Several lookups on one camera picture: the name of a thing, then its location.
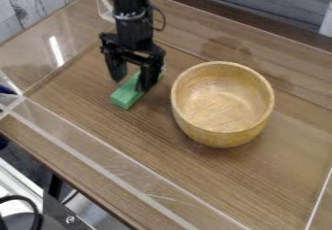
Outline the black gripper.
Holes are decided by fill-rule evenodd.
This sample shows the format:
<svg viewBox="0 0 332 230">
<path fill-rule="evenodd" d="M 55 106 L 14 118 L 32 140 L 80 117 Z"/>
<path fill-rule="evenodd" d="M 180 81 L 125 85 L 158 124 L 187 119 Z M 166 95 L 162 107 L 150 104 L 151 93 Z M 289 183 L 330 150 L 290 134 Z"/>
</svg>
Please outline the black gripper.
<svg viewBox="0 0 332 230">
<path fill-rule="evenodd" d="M 136 90 L 147 92 L 158 82 L 166 51 L 152 42 L 155 28 L 152 10 L 144 10 L 138 16 L 112 14 L 115 33 L 100 34 L 101 53 L 105 67 L 115 82 L 127 76 L 127 63 L 140 67 Z"/>
</svg>

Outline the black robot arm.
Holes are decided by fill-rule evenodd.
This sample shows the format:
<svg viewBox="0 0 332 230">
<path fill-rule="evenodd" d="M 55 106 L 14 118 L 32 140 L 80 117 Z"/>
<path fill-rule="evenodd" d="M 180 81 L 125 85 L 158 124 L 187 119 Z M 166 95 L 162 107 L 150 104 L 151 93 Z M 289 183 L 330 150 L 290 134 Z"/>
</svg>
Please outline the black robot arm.
<svg viewBox="0 0 332 230">
<path fill-rule="evenodd" d="M 127 76 L 127 63 L 140 67 L 138 91 L 150 91 L 164 65 L 164 49 L 152 42 L 154 7 L 148 0 L 111 0 L 115 33 L 100 34 L 101 53 L 111 78 L 120 82 Z"/>
</svg>

